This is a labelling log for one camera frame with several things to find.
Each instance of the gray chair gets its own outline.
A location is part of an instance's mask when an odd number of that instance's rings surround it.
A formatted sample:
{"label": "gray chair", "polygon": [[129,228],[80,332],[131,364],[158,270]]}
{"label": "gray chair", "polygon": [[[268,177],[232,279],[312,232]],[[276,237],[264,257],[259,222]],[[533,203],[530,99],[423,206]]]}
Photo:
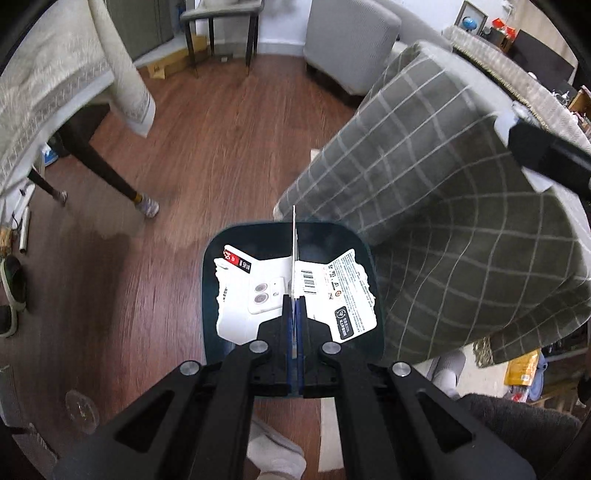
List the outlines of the gray chair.
{"label": "gray chair", "polygon": [[304,58],[350,95],[365,95],[391,57],[418,40],[451,50],[439,32],[393,0],[313,0]]}

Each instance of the picture frame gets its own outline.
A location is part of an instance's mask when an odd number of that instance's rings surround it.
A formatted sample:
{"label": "picture frame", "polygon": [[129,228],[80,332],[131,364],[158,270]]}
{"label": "picture frame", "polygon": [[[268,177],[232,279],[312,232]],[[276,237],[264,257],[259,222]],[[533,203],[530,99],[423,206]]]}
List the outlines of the picture frame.
{"label": "picture frame", "polygon": [[474,30],[471,30],[470,32],[473,33],[474,35],[480,35],[480,33],[482,32],[482,29],[486,25],[486,20],[488,20],[488,15],[486,15],[478,7],[476,7],[473,4],[471,4],[469,1],[465,0],[464,3],[463,3],[463,5],[462,5],[462,8],[460,9],[460,12],[457,15],[455,25],[457,27],[461,28],[462,30],[467,30],[462,25],[462,21],[466,17],[473,18],[474,21],[478,25]]}

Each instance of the white wall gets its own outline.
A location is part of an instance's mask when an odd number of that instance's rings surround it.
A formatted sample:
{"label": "white wall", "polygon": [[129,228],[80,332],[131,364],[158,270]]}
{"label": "white wall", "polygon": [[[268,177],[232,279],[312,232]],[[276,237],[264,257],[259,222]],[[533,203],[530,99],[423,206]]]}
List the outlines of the white wall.
{"label": "white wall", "polygon": [[[395,0],[421,17],[435,30],[441,31],[452,25],[463,0]],[[194,0],[187,0],[187,8],[193,8]],[[266,0],[261,14],[259,50],[269,51],[265,44],[273,45],[277,53],[301,54],[306,40],[306,26],[312,0]],[[488,23],[500,17],[507,19],[508,11],[503,9],[504,0],[471,0],[476,7],[489,17]],[[207,22],[198,22],[197,31],[207,32]],[[219,18],[215,20],[217,43],[244,42],[248,32],[246,18]]]}

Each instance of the dark gray stool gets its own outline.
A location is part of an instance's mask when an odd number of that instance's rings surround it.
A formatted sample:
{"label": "dark gray stool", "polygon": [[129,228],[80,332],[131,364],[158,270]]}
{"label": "dark gray stool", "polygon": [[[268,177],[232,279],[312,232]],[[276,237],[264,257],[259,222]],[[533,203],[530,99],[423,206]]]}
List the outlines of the dark gray stool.
{"label": "dark gray stool", "polygon": [[207,20],[209,23],[209,47],[212,56],[215,54],[213,34],[213,19],[218,17],[250,17],[248,24],[248,41],[246,42],[246,72],[250,71],[252,49],[256,55],[258,46],[258,24],[259,14],[265,7],[265,0],[247,0],[237,4],[227,5],[225,7],[206,7],[204,1],[200,0],[199,6],[193,10],[187,10],[181,15],[181,23],[184,25],[185,37],[187,38],[187,48],[191,66],[196,67],[195,52],[193,51],[193,40],[191,39],[191,22],[195,20]]}

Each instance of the triangular cutout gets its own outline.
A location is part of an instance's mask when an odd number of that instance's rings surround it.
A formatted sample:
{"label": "triangular cutout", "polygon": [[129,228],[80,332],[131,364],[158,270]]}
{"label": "triangular cutout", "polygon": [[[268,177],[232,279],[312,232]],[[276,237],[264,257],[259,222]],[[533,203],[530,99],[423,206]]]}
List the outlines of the triangular cutout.
{"label": "triangular cutout", "polygon": [[115,436],[115,440],[136,452],[147,452],[173,398],[173,391],[164,392],[148,408],[123,427]]}
{"label": "triangular cutout", "polygon": [[472,433],[466,430],[425,392],[417,393],[437,443],[444,453],[449,453],[472,441]]}

